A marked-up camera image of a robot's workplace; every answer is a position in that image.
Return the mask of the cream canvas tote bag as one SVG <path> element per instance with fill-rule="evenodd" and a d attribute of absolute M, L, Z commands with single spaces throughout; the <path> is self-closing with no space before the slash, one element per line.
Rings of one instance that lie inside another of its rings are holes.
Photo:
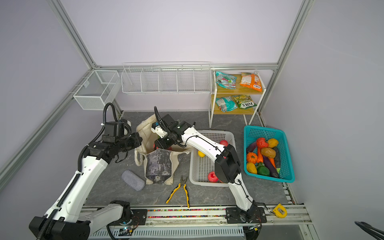
<path fill-rule="evenodd" d="M 137 166 L 144 167 L 147 185 L 172 185 L 175 171 L 179 166 L 179 155 L 188 155 L 192 149 L 177 145 L 171 146 L 170 150 L 155 149 L 154 144 L 158 135 L 151 130 L 155 122 L 156 117 L 152 115 L 137 126 L 136 131 L 142 138 L 142 143 L 135 149 L 135 162 Z"/>

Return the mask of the teal snack bag top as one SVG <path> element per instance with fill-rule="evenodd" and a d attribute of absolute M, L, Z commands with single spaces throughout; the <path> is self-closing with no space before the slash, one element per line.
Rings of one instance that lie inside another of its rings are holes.
<path fill-rule="evenodd" d="M 224 74 L 222 72 L 216 72 L 215 76 L 216 76 L 216 83 L 220 87 L 225 88 L 225 89 L 230 89 L 230 90 L 236 89 L 237 77 L 232 76 L 232 75 L 228 75 L 228 74 Z"/>

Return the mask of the brown potato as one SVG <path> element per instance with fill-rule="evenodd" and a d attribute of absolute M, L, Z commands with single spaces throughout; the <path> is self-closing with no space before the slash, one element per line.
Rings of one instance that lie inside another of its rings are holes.
<path fill-rule="evenodd" d="M 276 151 L 272 148 L 266 147 L 261 149 L 261 154 L 267 158 L 274 159 L 276 157 Z"/>

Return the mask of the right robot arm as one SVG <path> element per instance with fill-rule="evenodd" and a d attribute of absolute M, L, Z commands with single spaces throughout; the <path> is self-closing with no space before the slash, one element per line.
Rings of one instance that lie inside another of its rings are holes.
<path fill-rule="evenodd" d="M 216 143 L 199 133 L 194 125 L 185 121 L 178 122 L 170 115 L 161 117 L 154 107 L 156 122 L 151 131 L 159 136 L 155 146 L 168 149 L 173 145 L 182 148 L 193 147 L 212 160 L 215 175 L 219 181 L 227 184 L 236 200 L 235 207 L 226 208 L 229 224 L 263 224 L 266 214 L 260 204 L 249 194 L 242 178 L 240 160 L 235 147 Z"/>

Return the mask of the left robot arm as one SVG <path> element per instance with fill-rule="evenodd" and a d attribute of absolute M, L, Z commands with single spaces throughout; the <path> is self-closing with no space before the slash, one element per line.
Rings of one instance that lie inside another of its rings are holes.
<path fill-rule="evenodd" d="M 112 160 L 121 162 L 120 153 L 139 147 L 142 138 L 133 133 L 127 120 L 118 120 L 113 103 L 103 110 L 100 132 L 83 147 L 77 170 L 58 200 L 42 217 L 34 217 L 29 229 L 38 240 L 86 240 L 113 222 L 129 223 L 133 218 L 130 203 L 115 200 L 106 207 L 81 218 L 90 191 Z"/>

